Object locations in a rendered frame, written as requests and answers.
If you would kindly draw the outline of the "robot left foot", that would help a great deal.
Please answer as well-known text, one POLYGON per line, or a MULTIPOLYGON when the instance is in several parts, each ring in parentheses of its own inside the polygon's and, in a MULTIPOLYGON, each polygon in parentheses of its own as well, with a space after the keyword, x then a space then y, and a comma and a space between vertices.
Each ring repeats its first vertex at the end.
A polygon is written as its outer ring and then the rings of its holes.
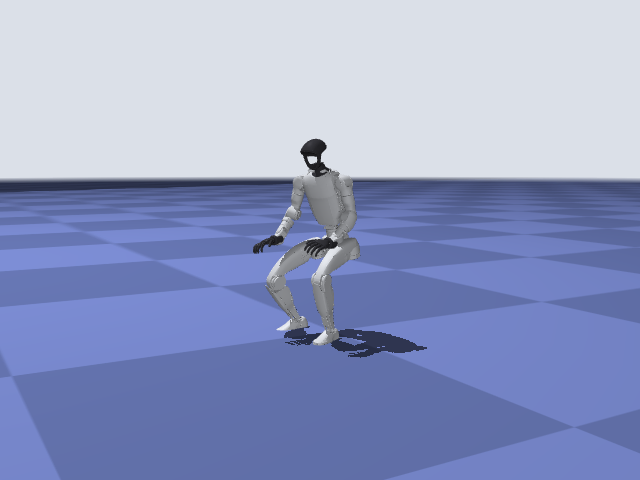
POLYGON ((331 333, 330 330, 329 331, 324 330, 323 333, 318 338, 313 340, 313 345, 325 345, 325 344, 331 343, 336 339, 339 339, 339 332, 336 328, 334 333, 331 333))

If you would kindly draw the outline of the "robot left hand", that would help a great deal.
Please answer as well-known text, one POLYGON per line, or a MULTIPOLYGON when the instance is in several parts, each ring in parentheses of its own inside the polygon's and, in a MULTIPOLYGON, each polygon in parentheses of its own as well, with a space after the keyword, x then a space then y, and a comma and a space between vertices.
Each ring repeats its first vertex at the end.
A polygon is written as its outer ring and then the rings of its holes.
POLYGON ((307 250, 307 254, 308 254, 308 253, 309 253, 309 251, 314 247, 314 248, 312 249, 312 251, 311 251, 311 254, 310 254, 310 255, 312 255, 312 254, 313 254, 313 252, 314 252, 316 249, 318 249, 318 248, 319 248, 319 249, 316 251, 316 253, 315 253, 315 257, 316 257, 316 256, 317 256, 317 254, 318 254, 321 250, 323 250, 323 249, 326 249, 326 248, 328 248, 328 249, 335 248, 335 247, 337 246, 338 242, 337 242, 337 241, 336 241, 336 242, 333 242, 331 238, 327 237, 327 238, 325 238, 324 240, 321 240, 321 239, 313 239, 313 240, 309 240, 306 244, 307 244, 307 245, 305 246, 304 251, 306 251, 306 249, 311 245, 311 246, 308 248, 308 250, 307 250))

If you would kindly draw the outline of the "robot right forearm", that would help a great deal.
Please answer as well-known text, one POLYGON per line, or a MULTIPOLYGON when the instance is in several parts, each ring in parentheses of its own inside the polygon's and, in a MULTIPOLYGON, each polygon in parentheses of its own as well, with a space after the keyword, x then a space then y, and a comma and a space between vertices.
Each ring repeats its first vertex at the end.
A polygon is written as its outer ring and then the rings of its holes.
MULTIPOLYGON (((288 210, 288 209, 287 209, 288 210)), ((287 214, 287 211, 286 211, 287 214)), ((290 217, 287 217, 285 214, 284 218, 282 219, 282 223, 280 224, 280 226, 278 227, 275 236, 282 236, 283 239, 285 239, 285 237, 287 236, 290 228, 294 225, 293 220, 290 217)), ((283 240, 284 242, 284 240, 283 240)), ((277 245, 283 244, 283 242, 278 243, 277 245)))

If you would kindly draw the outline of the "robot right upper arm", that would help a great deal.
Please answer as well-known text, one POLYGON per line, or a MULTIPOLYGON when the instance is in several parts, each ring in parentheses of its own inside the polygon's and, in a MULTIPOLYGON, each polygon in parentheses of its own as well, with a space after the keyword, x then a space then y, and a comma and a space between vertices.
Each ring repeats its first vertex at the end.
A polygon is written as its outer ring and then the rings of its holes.
POLYGON ((291 206, 288 208, 286 214, 287 217, 290 217, 293 220, 298 220, 302 213, 300 207, 305 193, 302 183, 304 175, 296 176, 293 180, 291 206))

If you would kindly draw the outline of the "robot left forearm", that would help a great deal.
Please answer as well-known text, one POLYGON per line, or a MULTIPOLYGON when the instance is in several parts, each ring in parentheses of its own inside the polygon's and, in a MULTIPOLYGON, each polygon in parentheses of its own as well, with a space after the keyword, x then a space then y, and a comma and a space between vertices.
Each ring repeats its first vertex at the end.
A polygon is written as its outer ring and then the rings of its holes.
MULTIPOLYGON (((329 238, 331 238, 333 242, 337 241, 338 244, 343 242, 346 234, 350 232, 354 227, 356 220, 357 220, 356 213, 354 211, 349 212, 347 219, 340 222, 336 231, 333 232, 329 238)), ((331 249, 334 249, 334 248, 331 248, 331 249)))

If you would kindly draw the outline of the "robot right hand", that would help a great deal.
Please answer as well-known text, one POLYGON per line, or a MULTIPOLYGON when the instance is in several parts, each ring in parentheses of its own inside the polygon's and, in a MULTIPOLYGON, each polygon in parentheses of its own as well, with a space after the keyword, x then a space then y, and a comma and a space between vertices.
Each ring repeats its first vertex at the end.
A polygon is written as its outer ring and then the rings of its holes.
POLYGON ((260 243, 256 244, 253 247, 253 253, 258 253, 259 254, 259 249, 261 250, 261 252, 263 252, 263 247, 264 245, 268 245, 268 247, 271 247, 271 245, 277 245, 278 243, 283 242, 283 237, 282 236, 275 236, 272 235, 270 238, 264 239, 263 241, 261 241, 260 243), (261 247, 261 248, 260 248, 261 247))

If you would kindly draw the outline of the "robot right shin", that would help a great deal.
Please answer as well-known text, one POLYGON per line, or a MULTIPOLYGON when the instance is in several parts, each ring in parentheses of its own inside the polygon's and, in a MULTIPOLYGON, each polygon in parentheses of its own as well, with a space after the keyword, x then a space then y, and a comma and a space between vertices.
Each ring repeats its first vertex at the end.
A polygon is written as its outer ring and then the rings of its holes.
MULTIPOLYGON (((267 277, 268 278, 268 277, 267 277)), ((284 310, 284 312, 292 319, 294 322, 300 322, 301 318, 294 306, 293 296, 288 286, 284 286, 281 290, 273 290, 270 287, 266 286, 268 292, 271 294, 276 303, 284 310), (293 317, 294 318, 293 318, 293 317), (295 321, 295 318, 297 321, 295 321), (298 320, 299 319, 299 320, 298 320)))

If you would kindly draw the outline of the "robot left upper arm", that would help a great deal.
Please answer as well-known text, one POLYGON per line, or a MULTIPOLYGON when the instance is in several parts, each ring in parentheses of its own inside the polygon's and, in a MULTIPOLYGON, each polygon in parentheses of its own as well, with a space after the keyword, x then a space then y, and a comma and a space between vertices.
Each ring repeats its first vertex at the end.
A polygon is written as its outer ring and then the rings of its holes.
POLYGON ((335 187, 340 191, 342 203, 345 207, 345 212, 341 215, 341 220, 344 221, 347 219, 349 212, 354 211, 356 213, 353 181, 350 176, 341 174, 334 175, 333 179, 335 187))

